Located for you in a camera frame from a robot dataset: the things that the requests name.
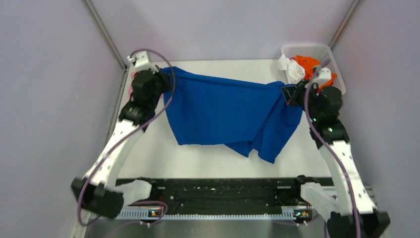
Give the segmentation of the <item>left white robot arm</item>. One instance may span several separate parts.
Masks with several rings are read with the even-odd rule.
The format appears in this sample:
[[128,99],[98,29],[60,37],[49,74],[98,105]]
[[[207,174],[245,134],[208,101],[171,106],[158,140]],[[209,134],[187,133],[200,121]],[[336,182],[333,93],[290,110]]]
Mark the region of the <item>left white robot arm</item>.
[[72,181],[77,219],[83,226],[89,225],[83,220],[83,211],[114,219],[123,208],[135,202],[153,205],[158,201],[158,190],[143,178],[123,185],[116,185],[116,181],[135,143],[169,105],[166,102],[155,112],[162,94],[173,96],[175,81],[172,70],[165,73],[161,69],[143,69],[134,73],[129,99],[120,111],[104,150],[82,178]]

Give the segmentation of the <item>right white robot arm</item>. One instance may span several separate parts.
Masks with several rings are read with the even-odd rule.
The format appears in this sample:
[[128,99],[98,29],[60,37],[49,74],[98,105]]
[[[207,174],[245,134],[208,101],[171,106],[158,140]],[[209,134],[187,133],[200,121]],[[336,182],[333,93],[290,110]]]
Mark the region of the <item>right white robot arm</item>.
[[386,211],[379,211],[365,188],[351,151],[350,138],[339,119],[341,91],[333,86],[301,81],[281,88],[287,105],[303,109],[316,143],[330,171],[336,198],[314,178],[294,180],[290,197],[296,204],[309,203],[326,223],[331,238],[379,238],[390,225]]

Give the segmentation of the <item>blue printed t-shirt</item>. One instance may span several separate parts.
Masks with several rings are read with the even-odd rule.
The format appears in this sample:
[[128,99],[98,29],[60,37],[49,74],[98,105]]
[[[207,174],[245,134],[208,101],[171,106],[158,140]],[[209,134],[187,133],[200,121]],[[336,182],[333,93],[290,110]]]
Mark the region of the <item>blue printed t-shirt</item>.
[[164,94],[168,123],[179,145],[223,144],[269,163],[295,132],[302,109],[286,104],[283,82],[268,84],[212,77],[166,67],[175,82]]

